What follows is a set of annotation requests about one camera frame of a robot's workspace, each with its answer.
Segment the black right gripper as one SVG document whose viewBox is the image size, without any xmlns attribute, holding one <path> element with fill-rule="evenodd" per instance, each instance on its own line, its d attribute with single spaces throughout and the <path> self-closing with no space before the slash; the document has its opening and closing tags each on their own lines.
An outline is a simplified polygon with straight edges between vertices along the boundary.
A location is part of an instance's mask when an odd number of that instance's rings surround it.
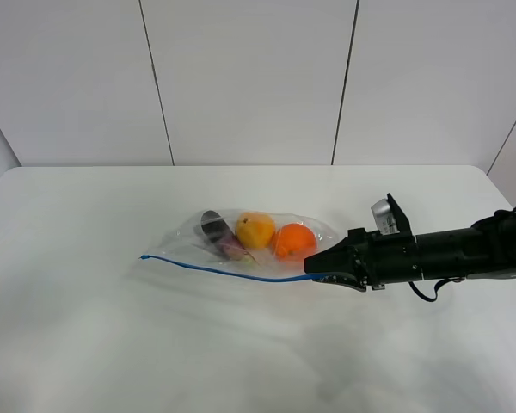
<svg viewBox="0 0 516 413">
<path fill-rule="evenodd" d="M 364 228 L 350 230 L 347 242 L 304 259 L 313 281 L 365 293 L 366 287 L 423 280 L 418 245 L 410 231 L 383 235 Z"/>
</svg>

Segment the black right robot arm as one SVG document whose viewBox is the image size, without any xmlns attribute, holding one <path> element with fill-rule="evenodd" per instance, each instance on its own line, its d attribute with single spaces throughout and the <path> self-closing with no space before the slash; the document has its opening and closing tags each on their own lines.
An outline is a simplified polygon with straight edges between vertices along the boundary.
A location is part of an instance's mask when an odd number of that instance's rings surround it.
<svg viewBox="0 0 516 413">
<path fill-rule="evenodd" d="M 335 246 L 309 256 L 304 271 L 315 282 L 359 292 L 434 280 L 439 290 L 464 280 L 516 279 L 516 207 L 498 210 L 463 229 L 415 235 L 396 200 L 387 195 L 372 206 L 377 228 L 357 228 Z"/>
</svg>

